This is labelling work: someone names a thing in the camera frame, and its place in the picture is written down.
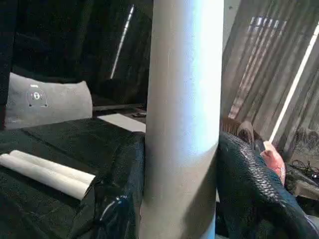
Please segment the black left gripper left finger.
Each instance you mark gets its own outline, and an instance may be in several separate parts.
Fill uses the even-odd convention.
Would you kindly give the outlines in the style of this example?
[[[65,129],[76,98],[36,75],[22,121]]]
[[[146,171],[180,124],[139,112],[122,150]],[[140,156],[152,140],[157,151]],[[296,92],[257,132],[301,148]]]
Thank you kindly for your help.
[[[144,189],[145,137],[130,135],[113,155],[106,174],[99,175],[96,190],[94,237],[136,239]]]

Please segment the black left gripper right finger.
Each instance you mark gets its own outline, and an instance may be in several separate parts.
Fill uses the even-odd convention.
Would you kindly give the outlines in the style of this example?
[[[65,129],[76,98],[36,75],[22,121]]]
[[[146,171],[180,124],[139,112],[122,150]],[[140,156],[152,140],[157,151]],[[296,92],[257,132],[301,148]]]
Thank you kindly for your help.
[[[319,230],[254,149],[219,135],[217,191],[231,239],[317,239]]]

